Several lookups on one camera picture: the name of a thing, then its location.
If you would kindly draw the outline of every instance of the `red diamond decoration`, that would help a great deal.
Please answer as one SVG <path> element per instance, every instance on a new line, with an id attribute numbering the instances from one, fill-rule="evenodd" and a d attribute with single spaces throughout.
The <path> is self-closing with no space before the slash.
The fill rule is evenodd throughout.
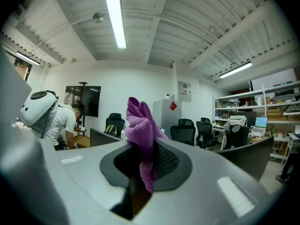
<path id="1" fill-rule="evenodd" d="M 174 102 L 172 102 L 170 106 L 171 110 L 174 111 L 176 107 L 177 105 Z"/>

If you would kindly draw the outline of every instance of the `laptop screen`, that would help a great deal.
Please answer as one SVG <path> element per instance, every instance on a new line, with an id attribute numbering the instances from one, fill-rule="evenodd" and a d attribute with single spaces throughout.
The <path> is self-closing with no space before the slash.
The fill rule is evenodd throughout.
<path id="1" fill-rule="evenodd" d="M 267 127 L 267 120 L 268 118 L 259 118 L 257 117 L 256 118 L 256 121 L 255 121 L 255 127 L 257 128 L 266 128 Z"/>

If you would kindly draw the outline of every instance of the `white t-shirt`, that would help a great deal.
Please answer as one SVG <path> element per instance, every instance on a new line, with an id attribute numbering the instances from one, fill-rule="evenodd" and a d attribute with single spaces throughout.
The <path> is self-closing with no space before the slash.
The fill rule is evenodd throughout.
<path id="1" fill-rule="evenodd" d="M 53 146 L 56 146 L 61 130 L 66 128 L 66 131 L 73 133 L 75 125 L 76 117 L 72 108 L 58 107 L 43 138 L 50 140 Z"/>

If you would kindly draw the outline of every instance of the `black monitor screen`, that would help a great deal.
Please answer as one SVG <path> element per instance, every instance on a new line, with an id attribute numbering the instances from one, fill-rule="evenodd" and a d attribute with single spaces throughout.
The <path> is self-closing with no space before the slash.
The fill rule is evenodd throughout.
<path id="1" fill-rule="evenodd" d="M 86 116 L 98 117 L 100 91 L 98 86 L 67 86 L 64 103 L 79 107 Z"/>
<path id="2" fill-rule="evenodd" d="M 255 126 L 257 112 L 238 112 L 237 115 L 247 118 L 247 126 Z"/>

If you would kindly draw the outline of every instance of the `ceiling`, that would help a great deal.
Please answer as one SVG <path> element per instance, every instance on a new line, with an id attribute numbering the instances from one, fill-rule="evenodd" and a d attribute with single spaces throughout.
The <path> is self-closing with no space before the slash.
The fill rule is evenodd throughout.
<path id="1" fill-rule="evenodd" d="M 117 48 L 105 0 L 30 0 L 24 7 L 2 32 L 52 66 L 127 60 L 172 67 L 176 60 L 213 80 L 294 40 L 271 0 L 122 0 L 126 50 Z M 91 19 L 96 12 L 103 23 Z M 36 48 L 35 39 L 44 46 Z"/>

